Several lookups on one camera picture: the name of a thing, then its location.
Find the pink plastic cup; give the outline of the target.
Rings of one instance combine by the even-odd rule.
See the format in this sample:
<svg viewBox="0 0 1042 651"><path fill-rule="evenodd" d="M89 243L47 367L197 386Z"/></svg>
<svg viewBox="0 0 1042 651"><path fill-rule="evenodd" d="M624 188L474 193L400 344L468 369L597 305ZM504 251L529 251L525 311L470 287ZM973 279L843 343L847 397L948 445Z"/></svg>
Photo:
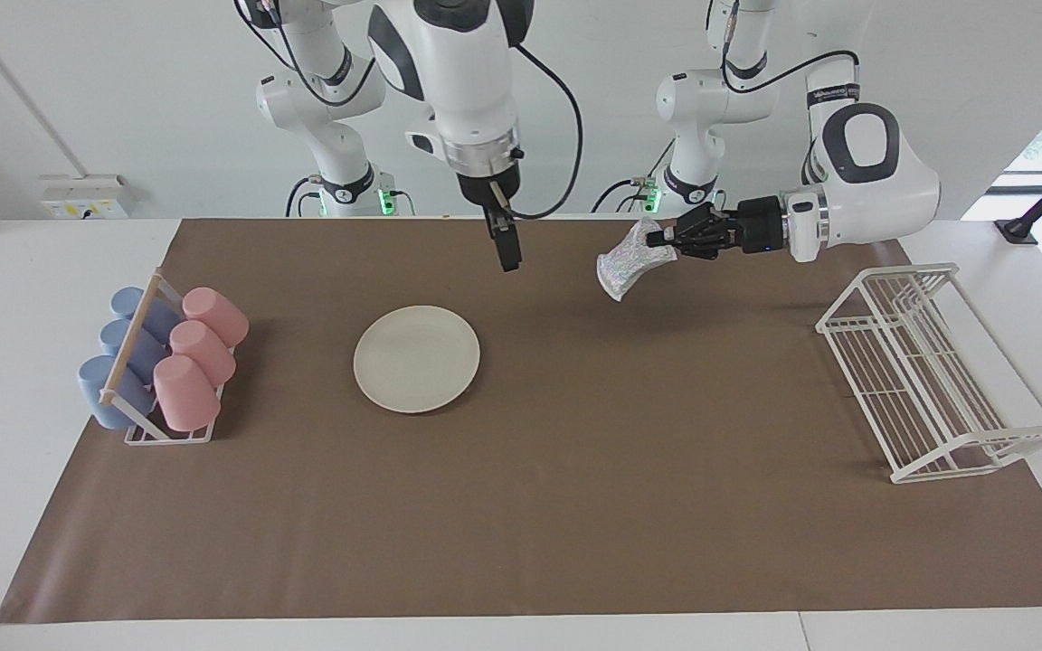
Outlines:
<svg viewBox="0 0 1042 651"><path fill-rule="evenodd" d="M212 387L223 386L235 372L235 359L222 339L206 323L185 320L169 335L173 354L194 360L207 376Z"/></svg>
<svg viewBox="0 0 1042 651"><path fill-rule="evenodd" d="M170 429L191 432L214 424L221 403L200 366L185 355L171 354L154 367L163 418Z"/></svg>
<svg viewBox="0 0 1042 651"><path fill-rule="evenodd" d="M183 297L182 309L189 320L207 325L228 349L239 346L250 331L248 317L214 287L190 289Z"/></svg>

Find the cream round plate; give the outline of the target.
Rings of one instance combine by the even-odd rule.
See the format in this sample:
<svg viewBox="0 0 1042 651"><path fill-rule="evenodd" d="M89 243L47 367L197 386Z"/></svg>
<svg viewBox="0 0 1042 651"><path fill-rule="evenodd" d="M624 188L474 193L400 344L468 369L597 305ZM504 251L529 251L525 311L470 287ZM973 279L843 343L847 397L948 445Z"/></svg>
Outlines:
<svg viewBox="0 0 1042 651"><path fill-rule="evenodd" d="M427 414L454 402L474 383L480 341L451 310L402 307L377 318L353 352L353 376L373 404L396 414Z"/></svg>

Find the cup rack with wooden rod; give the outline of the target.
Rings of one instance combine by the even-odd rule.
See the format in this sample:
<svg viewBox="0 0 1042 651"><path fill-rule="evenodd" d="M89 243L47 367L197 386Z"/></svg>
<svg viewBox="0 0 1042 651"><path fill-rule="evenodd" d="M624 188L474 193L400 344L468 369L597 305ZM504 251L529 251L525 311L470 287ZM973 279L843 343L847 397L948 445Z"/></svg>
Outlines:
<svg viewBox="0 0 1042 651"><path fill-rule="evenodd" d="M185 294L179 293L176 287L171 285L163 277L162 270L154 272L142 289L144 289L144 297L137 306L137 314L132 321L134 328L142 326L142 320L148 311L150 301L156 296L168 302L182 317L182 322L189 320L182 309L182 300ZM125 444L129 446L162 448L171 445L203 444L203 442L210 441L221 411L216 417L214 424L205 429L199 429L199 431L177 432L166 425L153 383L145 386L127 367L128 358L133 349L133 339L134 334L129 333L120 347L118 357L103 354L81 367L81 389L84 391L92 389L94 392L90 397L90 405L95 423L108 431L120 431L124 434ZM214 387L221 408L227 383Z"/></svg>

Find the brown table mat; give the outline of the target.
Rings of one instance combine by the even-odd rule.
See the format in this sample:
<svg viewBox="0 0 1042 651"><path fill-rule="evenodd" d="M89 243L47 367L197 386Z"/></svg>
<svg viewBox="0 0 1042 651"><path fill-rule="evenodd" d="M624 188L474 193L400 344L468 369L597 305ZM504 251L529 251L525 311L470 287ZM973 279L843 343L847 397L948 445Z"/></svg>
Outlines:
<svg viewBox="0 0 1042 651"><path fill-rule="evenodd" d="M0 623L1042 606L1024 464L893 485L814 325L896 243L666 265L624 222L187 220L163 262L250 320L207 444L86 425ZM427 305L480 341L427 414L373 404L364 330Z"/></svg>

